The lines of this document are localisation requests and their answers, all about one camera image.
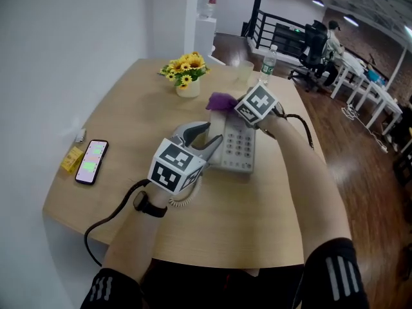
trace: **water bottle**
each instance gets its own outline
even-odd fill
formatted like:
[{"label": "water bottle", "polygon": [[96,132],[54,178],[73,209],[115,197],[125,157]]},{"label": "water bottle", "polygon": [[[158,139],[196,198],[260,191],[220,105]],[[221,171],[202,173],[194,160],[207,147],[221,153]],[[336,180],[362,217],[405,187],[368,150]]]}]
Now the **water bottle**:
[{"label": "water bottle", "polygon": [[265,55],[263,60],[262,69],[260,71],[259,81],[263,82],[265,85],[269,82],[269,77],[273,73],[277,59],[277,46],[275,44],[270,46],[269,51]]}]

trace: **black sleeve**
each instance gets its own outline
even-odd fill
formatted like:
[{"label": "black sleeve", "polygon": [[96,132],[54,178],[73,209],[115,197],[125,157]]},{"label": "black sleeve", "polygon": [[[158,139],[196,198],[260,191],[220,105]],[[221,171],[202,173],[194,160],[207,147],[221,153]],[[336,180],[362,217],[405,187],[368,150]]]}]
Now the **black sleeve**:
[{"label": "black sleeve", "polygon": [[130,277],[104,268],[96,275],[80,309],[143,307],[139,284]]},{"label": "black sleeve", "polygon": [[301,285],[302,309],[369,308],[353,243],[330,240],[310,254]]}]

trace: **smartphone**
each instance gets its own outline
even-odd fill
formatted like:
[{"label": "smartphone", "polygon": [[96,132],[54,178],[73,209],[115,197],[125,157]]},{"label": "smartphone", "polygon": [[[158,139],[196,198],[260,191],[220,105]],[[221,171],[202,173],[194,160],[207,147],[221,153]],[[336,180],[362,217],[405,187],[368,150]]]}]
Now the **smartphone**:
[{"label": "smartphone", "polygon": [[108,150],[109,142],[104,140],[92,140],[84,154],[82,163],[76,174],[76,182],[92,185],[96,181],[98,170]]}]

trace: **smartwatch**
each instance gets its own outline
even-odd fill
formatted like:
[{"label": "smartwatch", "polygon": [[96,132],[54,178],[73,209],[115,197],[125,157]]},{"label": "smartwatch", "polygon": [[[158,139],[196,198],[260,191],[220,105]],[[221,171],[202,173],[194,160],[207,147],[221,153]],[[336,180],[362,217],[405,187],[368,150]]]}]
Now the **smartwatch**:
[{"label": "smartwatch", "polygon": [[145,191],[140,191],[136,198],[133,200],[133,207],[138,212],[143,212],[148,215],[154,216],[155,218],[163,218],[167,212],[167,207],[161,209],[152,205],[149,202],[149,196]]}]

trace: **forearm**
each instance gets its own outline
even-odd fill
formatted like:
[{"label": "forearm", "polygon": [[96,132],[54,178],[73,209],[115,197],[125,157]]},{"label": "forearm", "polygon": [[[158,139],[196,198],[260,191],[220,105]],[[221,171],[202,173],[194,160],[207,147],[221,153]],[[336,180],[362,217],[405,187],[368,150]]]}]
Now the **forearm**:
[{"label": "forearm", "polygon": [[[166,207],[170,198],[168,192],[153,184],[149,184],[144,191],[153,205]],[[106,252],[103,268],[119,271],[140,283],[152,260],[161,221],[162,218],[143,212],[130,212]]]},{"label": "forearm", "polygon": [[324,162],[287,120],[268,116],[260,126],[276,137],[281,148],[305,260],[328,240],[351,238],[341,195]]}]

